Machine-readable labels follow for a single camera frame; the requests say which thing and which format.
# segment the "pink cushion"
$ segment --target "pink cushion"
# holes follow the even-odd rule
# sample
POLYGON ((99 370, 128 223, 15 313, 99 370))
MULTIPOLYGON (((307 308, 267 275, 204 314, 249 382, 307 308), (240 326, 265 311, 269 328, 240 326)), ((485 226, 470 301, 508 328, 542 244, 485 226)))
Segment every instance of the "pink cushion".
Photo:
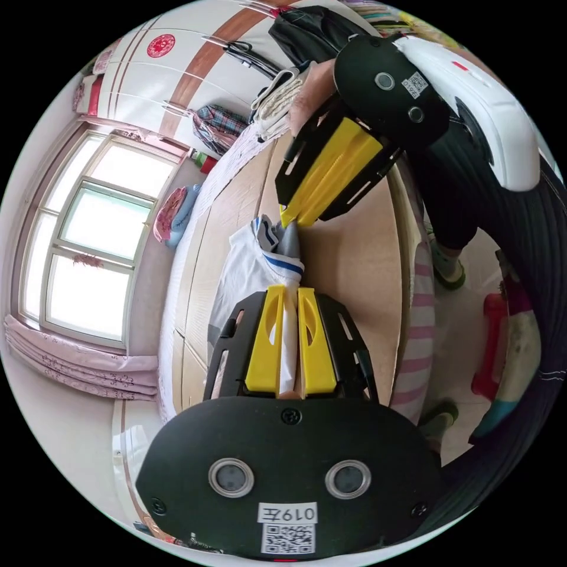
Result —
POLYGON ((159 242, 171 237, 171 223, 187 196, 187 188, 179 187, 165 201, 154 223, 154 236, 159 242))

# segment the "folded clothing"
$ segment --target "folded clothing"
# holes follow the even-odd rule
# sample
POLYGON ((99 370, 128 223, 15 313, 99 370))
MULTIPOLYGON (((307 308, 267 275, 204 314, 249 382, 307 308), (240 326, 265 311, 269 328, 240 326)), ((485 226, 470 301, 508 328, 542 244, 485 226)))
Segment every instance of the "folded clothing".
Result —
POLYGON ((284 69, 252 102, 252 121, 262 141, 271 140, 289 128, 286 116, 310 69, 311 65, 303 72, 296 67, 284 69))
POLYGON ((187 110, 193 119, 193 133, 218 155, 224 155, 246 128, 246 119, 219 105, 187 110))
POLYGON ((189 223, 201 185, 179 187, 171 193, 161 207, 154 223, 154 236, 157 241, 175 248, 189 223))
POLYGON ((280 392, 292 390, 298 346, 297 289, 303 271, 295 223, 283 229, 281 224, 273 225, 266 215, 262 215, 233 234, 211 310, 207 337, 208 364, 234 306, 255 292, 267 291, 271 285, 283 285, 286 292, 280 392))

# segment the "floral curtain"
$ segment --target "floral curtain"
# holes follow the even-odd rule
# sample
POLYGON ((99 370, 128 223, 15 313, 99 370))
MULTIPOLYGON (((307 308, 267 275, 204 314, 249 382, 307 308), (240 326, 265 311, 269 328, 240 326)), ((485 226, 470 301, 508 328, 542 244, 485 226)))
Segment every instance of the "floral curtain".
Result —
POLYGON ((95 396, 155 400, 157 356, 121 356, 30 329, 12 315, 4 319, 12 352, 41 374, 95 396))

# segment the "window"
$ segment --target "window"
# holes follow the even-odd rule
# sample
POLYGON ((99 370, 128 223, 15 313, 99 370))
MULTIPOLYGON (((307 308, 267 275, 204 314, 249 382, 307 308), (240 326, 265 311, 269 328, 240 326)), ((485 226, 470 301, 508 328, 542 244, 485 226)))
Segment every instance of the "window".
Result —
POLYGON ((27 240, 20 313, 103 346, 126 346, 132 280, 178 158, 85 134, 55 175, 27 240))

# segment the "brown trim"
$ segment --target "brown trim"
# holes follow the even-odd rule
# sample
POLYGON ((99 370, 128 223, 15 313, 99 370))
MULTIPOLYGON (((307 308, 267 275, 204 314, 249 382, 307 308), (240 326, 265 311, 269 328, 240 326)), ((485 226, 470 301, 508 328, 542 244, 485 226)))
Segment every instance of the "brown trim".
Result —
MULTIPOLYGON (((114 99, 114 114, 113 114, 113 118, 116 116, 116 109, 118 108, 118 97, 120 96, 120 89, 122 88, 122 83, 124 81, 124 75, 126 74, 126 71, 128 71, 128 66, 130 65, 130 62, 132 61, 132 58, 134 57, 134 54, 136 53, 136 50, 138 49, 138 47, 140 46, 140 43, 142 42, 142 40, 146 37, 148 31, 157 23, 157 21, 163 16, 163 14, 159 15, 157 18, 154 19, 154 21, 149 25, 148 28, 146 28, 145 30, 138 30, 135 34, 134 37, 130 40, 130 43, 128 44, 128 47, 126 47, 126 51, 124 51, 124 55, 126 55, 126 53, 128 53, 128 50, 132 47, 132 44, 134 43, 134 41, 136 41, 136 38, 138 36, 140 36, 140 34, 142 34, 140 36, 140 39, 138 40, 138 43, 136 43, 136 47, 133 49, 132 53, 130 53, 130 57, 128 58, 128 61, 125 62, 126 67, 124 68, 124 73, 122 73, 122 77, 120 77, 120 82, 118 84, 118 91, 116 92, 116 96, 114 99)), ((110 118, 110 106, 111 106, 111 101, 112 101, 112 94, 114 93, 114 87, 116 85, 116 79, 118 78, 118 74, 120 73, 120 68, 122 67, 122 63, 124 63, 124 60, 121 59, 120 63, 118 64, 118 67, 116 69, 116 73, 112 79, 112 86, 110 87, 110 95, 108 97, 108 112, 106 113, 106 117, 110 118)))
MULTIPOLYGON (((294 4, 296 1, 298 0, 268 0, 267 3, 277 8, 294 4)), ((224 22, 212 35, 225 41, 236 41, 266 17, 260 12, 243 8, 224 22)), ((182 108, 188 108, 197 89, 203 82, 203 79, 198 79, 198 77, 206 78, 223 54, 224 51, 220 46, 205 42, 187 66, 170 102, 182 108)), ((180 116, 166 113, 159 127, 159 133, 169 138, 175 138, 180 122, 180 116)))

